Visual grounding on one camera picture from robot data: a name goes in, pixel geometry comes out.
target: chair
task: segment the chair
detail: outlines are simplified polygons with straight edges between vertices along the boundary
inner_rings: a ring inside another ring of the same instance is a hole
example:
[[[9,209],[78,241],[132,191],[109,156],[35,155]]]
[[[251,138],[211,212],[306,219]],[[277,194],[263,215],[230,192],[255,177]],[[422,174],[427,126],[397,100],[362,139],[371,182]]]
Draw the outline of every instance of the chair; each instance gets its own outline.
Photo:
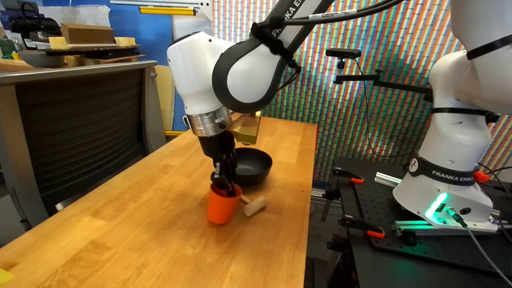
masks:
[[[0,74],[0,163],[30,227],[165,144],[156,64]]]

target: green led light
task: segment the green led light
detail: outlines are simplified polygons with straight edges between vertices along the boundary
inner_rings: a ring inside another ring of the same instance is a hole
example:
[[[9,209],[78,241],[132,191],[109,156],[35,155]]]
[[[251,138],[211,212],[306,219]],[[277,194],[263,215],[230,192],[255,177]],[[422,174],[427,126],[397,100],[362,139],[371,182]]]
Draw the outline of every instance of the green led light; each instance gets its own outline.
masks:
[[[441,205],[446,200],[446,198],[448,198],[448,193],[446,192],[437,195],[436,200],[430,204],[430,207],[425,212],[425,216],[430,219],[434,215],[434,212],[439,207],[439,205]]]

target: orange plastic cup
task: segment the orange plastic cup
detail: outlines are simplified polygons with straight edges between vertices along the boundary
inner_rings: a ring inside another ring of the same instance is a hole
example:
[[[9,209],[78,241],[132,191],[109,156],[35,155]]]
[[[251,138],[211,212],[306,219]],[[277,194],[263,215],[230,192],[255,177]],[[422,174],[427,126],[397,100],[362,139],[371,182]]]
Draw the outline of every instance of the orange plastic cup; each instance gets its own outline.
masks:
[[[208,220],[215,224],[226,224],[233,216],[234,209],[237,207],[242,196],[242,188],[233,184],[236,193],[235,197],[227,197],[226,191],[220,190],[213,183],[210,185],[210,195],[208,199]]]

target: colorful striped wall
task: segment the colorful striped wall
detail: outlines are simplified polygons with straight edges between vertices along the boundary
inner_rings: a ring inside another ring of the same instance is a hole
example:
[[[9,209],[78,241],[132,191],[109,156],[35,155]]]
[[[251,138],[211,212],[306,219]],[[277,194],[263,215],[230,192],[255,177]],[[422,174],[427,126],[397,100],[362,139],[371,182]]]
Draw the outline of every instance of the colorful striped wall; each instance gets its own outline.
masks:
[[[264,20],[276,0],[217,0],[214,34],[239,42],[250,25]],[[365,7],[375,0],[336,1],[330,12]],[[335,85],[337,60],[325,56],[330,47],[362,51],[365,74],[384,70],[382,80],[426,85],[429,70],[445,54],[463,49],[450,31],[450,2],[412,0],[374,16],[319,25],[298,49],[303,67],[298,81],[278,93],[264,115],[318,124],[315,180],[326,181],[334,156],[405,163],[421,146],[429,125],[432,104],[421,95],[372,87],[366,83],[369,114],[366,118],[363,82]],[[348,60],[345,74],[358,74]],[[284,75],[289,78],[291,71]],[[511,156],[512,121],[502,117],[492,125],[494,141],[483,162],[499,167]]]

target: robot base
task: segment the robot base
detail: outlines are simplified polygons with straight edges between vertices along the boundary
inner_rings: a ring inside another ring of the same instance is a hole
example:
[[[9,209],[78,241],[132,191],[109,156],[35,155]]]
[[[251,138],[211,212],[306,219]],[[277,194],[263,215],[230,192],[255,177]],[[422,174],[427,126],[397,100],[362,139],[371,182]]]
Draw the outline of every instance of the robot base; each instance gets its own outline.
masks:
[[[413,177],[407,174],[393,189],[393,196],[405,209],[435,227],[464,229],[447,212],[448,208],[454,208],[472,231],[493,233],[498,229],[491,217],[493,203],[477,184],[463,187],[441,183],[423,175]]]

